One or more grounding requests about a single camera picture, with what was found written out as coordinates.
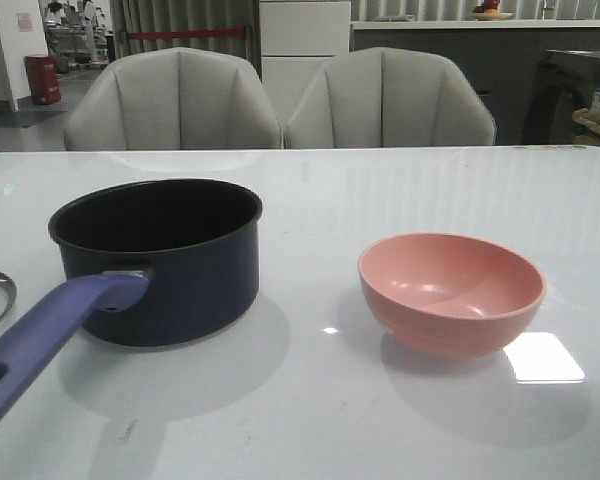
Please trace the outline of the pink plastic bowl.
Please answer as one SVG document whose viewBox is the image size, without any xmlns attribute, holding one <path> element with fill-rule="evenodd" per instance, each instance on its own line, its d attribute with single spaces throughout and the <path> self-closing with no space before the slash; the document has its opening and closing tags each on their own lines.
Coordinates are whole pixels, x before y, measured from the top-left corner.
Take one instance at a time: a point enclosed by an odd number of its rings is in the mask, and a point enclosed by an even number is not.
<svg viewBox="0 0 600 480">
<path fill-rule="evenodd" d="M 473 359 L 514 341 L 546 294 L 541 271 L 498 244 L 448 233 L 379 240 L 358 261 L 367 305 L 396 339 L 436 357 Z"/>
</svg>

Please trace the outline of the right grey upholstered chair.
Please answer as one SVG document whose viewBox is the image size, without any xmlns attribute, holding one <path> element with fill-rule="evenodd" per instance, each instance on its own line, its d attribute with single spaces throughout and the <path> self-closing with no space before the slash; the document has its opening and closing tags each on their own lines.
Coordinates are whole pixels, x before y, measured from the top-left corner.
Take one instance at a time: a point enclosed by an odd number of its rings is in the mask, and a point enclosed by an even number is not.
<svg viewBox="0 0 600 480">
<path fill-rule="evenodd" d="M 374 47 L 309 77 L 284 128 L 288 149 L 491 146 L 495 121 L 446 57 Z"/>
</svg>

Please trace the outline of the grey upholstered chair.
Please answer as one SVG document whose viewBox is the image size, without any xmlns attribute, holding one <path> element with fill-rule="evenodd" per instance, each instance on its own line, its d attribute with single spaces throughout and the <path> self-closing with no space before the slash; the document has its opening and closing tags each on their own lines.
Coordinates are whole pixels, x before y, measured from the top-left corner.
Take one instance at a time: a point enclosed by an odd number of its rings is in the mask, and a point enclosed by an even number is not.
<svg viewBox="0 0 600 480">
<path fill-rule="evenodd" d="M 446 57 L 374 47 L 309 77 L 284 128 L 288 149 L 491 146 L 495 121 Z"/>
<path fill-rule="evenodd" d="M 68 118 L 68 151 L 278 149 L 279 122 L 245 59 L 174 47 L 106 67 Z"/>
</svg>

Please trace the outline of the left grey upholstered chair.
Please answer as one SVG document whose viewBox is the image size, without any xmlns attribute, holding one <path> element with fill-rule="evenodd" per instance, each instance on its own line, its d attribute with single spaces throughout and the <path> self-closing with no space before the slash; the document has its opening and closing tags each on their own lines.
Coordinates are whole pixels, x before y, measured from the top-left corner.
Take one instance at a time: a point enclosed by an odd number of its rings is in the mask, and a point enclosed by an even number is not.
<svg viewBox="0 0 600 480">
<path fill-rule="evenodd" d="M 278 149 L 279 122 L 245 59 L 174 47 L 106 67 L 68 118 L 68 151 Z"/>
</svg>

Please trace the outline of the white cabinet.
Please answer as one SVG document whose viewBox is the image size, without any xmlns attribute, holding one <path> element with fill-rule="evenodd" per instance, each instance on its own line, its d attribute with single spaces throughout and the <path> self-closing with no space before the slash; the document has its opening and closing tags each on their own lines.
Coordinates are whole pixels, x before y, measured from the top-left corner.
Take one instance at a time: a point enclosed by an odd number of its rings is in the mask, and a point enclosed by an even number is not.
<svg viewBox="0 0 600 480">
<path fill-rule="evenodd" d="M 261 1 L 261 77 L 284 126 L 305 82 L 326 58 L 349 51 L 349 1 Z"/>
</svg>

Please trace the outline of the red barrier strip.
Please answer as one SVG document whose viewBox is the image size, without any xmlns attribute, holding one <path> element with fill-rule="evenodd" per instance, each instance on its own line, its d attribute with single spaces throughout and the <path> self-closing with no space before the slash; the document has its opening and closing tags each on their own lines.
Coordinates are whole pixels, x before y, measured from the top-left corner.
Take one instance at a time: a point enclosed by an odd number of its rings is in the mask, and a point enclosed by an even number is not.
<svg viewBox="0 0 600 480">
<path fill-rule="evenodd" d="M 220 37 L 246 36 L 247 27 L 232 27 L 221 29 L 186 30 L 186 31 L 159 31 L 159 32 L 127 32 L 130 40 L 173 40 L 173 39 L 203 39 Z"/>
</svg>

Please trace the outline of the grey counter with white top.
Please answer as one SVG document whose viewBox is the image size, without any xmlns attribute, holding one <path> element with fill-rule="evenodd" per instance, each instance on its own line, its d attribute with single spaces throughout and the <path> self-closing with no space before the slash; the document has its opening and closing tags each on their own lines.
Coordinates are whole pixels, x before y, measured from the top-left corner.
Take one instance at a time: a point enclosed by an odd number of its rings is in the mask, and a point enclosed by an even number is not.
<svg viewBox="0 0 600 480">
<path fill-rule="evenodd" d="M 499 145 L 522 144 L 536 66 L 547 50 L 600 50 L 600 21 L 359 22 L 351 47 L 391 47 L 454 61 L 497 125 Z"/>
</svg>

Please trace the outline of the fruit plate on counter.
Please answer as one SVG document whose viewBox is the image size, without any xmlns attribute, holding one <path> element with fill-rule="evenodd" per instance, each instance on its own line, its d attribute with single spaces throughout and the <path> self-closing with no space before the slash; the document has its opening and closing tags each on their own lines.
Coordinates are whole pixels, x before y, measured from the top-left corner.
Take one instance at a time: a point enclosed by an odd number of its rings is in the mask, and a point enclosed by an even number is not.
<svg viewBox="0 0 600 480">
<path fill-rule="evenodd" d="M 501 10 L 500 0 L 482 0 L 473 7 L 470 18 L 477 21 L 499 21 L 509 20 L 513 17 L 512 12 Z"/>
</svg>

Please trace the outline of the dark appliance at right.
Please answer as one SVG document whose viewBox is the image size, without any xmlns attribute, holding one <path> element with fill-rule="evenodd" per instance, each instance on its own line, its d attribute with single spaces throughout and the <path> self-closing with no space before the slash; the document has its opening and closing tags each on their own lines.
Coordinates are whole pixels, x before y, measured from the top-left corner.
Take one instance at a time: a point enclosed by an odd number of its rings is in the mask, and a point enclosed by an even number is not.
<svg viewBox="0 0 600 480">
<path fill-rule="evenodd" d="M 579 133 L 572 114 L 600 106 L 600 50 L 547 50 L 536 66 L 523 145 L 570 144 Z"/>
</svg>

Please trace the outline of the red bin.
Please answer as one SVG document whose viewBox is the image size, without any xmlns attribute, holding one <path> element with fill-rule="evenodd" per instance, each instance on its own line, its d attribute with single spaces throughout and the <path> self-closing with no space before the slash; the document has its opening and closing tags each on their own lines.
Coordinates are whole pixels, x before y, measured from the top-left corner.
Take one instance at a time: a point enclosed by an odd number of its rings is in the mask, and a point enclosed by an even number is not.
<svg viewBox="0 0 600 480">
<path fill-rule="evenodd" d="M 50 105 L 61 100 L 53 56 L 28 55 L 25 57 L 25 69 L 34 105 Z"/>
</svg>

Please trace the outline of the beige cushion at right edge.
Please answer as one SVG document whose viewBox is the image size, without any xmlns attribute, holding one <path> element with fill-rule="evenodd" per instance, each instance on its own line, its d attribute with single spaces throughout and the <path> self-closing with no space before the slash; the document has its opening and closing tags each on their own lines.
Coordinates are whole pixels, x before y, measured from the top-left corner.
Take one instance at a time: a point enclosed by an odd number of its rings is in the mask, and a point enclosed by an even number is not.
<svg viewBox="0 0 600 480">
<path fill-rule="evenodd" d="M 600 109 L 578 109 L 573 112 L 572 120 L 579 126 L 574 144 L 600 147 Z"/>
</svg>

